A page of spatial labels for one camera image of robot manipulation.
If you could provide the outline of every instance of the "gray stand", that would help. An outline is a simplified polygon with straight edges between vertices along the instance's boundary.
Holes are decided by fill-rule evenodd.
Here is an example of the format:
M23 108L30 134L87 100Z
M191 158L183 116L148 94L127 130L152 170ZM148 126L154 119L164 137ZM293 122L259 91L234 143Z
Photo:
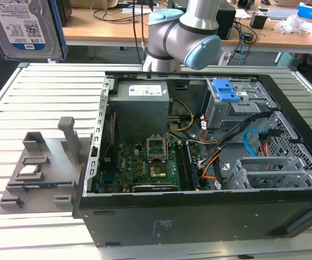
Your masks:
M25 149L0 200L0 214L72 210L90 150L90 138L79 139L73 125L73 118L60 118L65 139L44 140L40 132L27 133ZM25 173L25 166L36 170Z

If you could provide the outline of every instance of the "small label sticker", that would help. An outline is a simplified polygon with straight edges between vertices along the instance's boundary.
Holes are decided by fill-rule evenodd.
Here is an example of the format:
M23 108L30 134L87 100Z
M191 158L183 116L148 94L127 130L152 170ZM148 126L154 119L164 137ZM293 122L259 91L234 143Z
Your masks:
M172 220L154 221L152 226L152 236L160 237L164 234L169 234L169 230L171 229L172 225Z
M201 128L202 128L203 130L206 130L206 122L205 122L205 121L202 121L200 124L201 124Z
M215 180L214 185L215 185L216 189L218 189L218 190L222 189L222 185L217 180Z
M241 91L241 92L237 91L236 93L238 96L247 96L247 93L245 91Z
M39 189L39 185L25 185L24 186L25 188L28 188L28 189Z
M130 85L129 96L162 96L161 85Z
M222 167L222 171L228 171L228 170L230 170L231 168L230 168L230 164L224 164L223 165L223 167Z

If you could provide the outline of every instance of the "hard drive label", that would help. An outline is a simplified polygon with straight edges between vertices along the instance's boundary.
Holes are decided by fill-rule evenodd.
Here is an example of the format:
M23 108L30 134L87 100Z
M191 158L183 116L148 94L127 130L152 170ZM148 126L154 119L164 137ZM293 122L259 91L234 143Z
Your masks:
M14 47L20 50L42 50L46 41L38 18L29 9L30 2L31 0L0 0L0 22Z

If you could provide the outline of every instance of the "metal slotted surface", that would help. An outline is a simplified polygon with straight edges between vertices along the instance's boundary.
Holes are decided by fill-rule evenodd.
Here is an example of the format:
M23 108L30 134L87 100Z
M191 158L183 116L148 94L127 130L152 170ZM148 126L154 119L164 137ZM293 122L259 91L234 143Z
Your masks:
M21 155L27 131L63 137L61 116L73 116L79 136L93 131L105 71L139 70L119 64L30 64L18 68L0 93L0 198ZM312 86L280 67L210 67L205 72L269 74L312 128ZM312 228L296 238L111 247L98 250L71 212L0 215L0 259L312 259Z

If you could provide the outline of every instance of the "yellow cable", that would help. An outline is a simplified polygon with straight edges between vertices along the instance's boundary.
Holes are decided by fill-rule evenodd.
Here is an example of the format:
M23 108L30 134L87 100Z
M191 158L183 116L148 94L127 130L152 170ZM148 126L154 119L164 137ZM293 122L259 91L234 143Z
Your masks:
M186 108L186 110L191 114L191 122L190 122L190 124L189 124L188 126L186 126L186 127L183 127L183 128L180 128L180 129L169 129L168 131L169 131L169 132L181 132L181 131L185 131L185 130L189 129L189 128L193 125L193 121L194 121L193 118L194 118L194 115L192 114L192 112L191 112L191 110L188 108L188 106L185 105L182 101L180 101L179 99L173 99L173 100L178 101L180 104L182 104L182 105Z

